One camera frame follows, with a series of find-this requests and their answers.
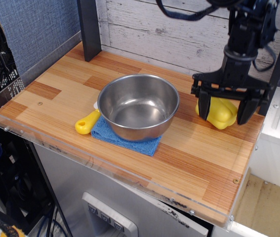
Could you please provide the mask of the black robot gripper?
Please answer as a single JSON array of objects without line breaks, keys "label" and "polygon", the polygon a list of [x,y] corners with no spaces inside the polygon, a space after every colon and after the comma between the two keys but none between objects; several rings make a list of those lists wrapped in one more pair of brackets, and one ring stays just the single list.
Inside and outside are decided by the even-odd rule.
[{"label": "black robot gripper", "polygon": [[199,116],[207,120],[211,97],[239,100],[237,123],[246,124],[257,107],[269,101],[270,83],[249,75],[251,66],[256,67],[258,51],[239,54],[224,49],[220,69],[214,72],[193,75],[191,93],[199,98]]}]

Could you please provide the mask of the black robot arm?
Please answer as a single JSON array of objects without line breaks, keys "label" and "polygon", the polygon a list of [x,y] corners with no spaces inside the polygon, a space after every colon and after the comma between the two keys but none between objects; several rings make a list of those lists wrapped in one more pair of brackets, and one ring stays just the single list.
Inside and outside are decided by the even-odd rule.
[{"label": "black robot arm", "polygon": [[275,58],[268,44],[274,40],[277,0],[234,1],[228,9],[229,40],[224,47],[224,58],[219,70],[194,74],[191,93],[198,97],[199,116],[206,120],[211,98],[226,98],[240,102],[237,121],[245,124],[257,107],[269,100],[273,86],[269,82],[250,76],[258,50],[266,49]]}]

